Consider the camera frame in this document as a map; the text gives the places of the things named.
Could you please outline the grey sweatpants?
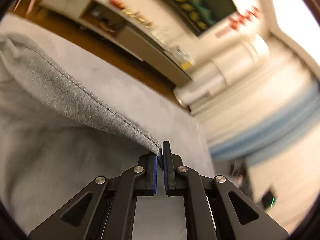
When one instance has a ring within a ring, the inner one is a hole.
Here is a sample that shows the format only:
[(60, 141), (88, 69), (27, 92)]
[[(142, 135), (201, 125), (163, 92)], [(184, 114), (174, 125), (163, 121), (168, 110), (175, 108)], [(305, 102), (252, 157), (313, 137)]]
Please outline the grey sweatpants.
[(30, 233), (97, 176), (159, 142), (102, 102), (32, 39), (1, 35), (1, 202)]

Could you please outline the grey bed sheet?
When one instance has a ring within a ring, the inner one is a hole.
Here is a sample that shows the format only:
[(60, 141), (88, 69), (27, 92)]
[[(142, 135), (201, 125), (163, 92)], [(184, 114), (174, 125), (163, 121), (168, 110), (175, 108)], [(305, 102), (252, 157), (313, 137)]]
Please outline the grey bed sheet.
[(168, 141), (185, 165), (215, 174), (200, 124), (176, 104), (79, 46), (13, 14), (1, 20), (1, 35), (32, 39), (78, 83), (157, 140)]

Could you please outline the light blue curtain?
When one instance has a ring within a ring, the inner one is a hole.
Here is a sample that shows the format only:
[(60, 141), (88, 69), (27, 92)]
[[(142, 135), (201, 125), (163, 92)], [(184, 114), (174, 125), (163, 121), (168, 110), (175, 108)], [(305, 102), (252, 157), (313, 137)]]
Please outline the light blue curtain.
[(241, 112), (217, 124), (210, 156), (214, 161), (247, 157), (250, 165), (264, 161), (299, 141), (319, 125), (319, 82), (308, 84), (274, 113)]

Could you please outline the white cream curtain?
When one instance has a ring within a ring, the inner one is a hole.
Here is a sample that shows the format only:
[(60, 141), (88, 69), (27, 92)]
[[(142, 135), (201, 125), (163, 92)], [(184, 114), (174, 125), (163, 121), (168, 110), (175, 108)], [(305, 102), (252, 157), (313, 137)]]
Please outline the white cream curtain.
[(268, 55), (268, 45), (261, 36), (246, 38), (196, 68), (186, 85), (174, 89), (175, 98), (181, 106), (188, 107), (213, 96), (246, 77)]

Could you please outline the long low TV cabinet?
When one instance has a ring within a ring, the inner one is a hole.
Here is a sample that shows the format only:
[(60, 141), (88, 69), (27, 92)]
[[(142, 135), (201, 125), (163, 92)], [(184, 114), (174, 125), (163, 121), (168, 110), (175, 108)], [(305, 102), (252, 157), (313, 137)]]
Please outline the long low TV cabinet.
[(88, 28), (144, 61), (176, 86), (187, 84), (191, 77), (149, 29), (127, 17), (110, 3), (99, 0), (42, 0), (41, 5)]

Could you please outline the red wall ornament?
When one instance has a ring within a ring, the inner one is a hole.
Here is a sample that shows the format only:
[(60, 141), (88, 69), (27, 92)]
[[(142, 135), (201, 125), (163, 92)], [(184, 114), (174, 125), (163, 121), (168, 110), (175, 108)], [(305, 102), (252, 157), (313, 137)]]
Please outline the red wall ornament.
[(243, 14), (237, 11), (235, 16), (228, 18), (227, 23), (217, 33), (215, 33), (215, 36), (217, 38), (222, 38), (232, 31), (239, 33), (246, 25), (252, 23), (256, 19), (259, 19), (261, 15), (262, 11), (254, 6), (251, 10), (246, 10)]

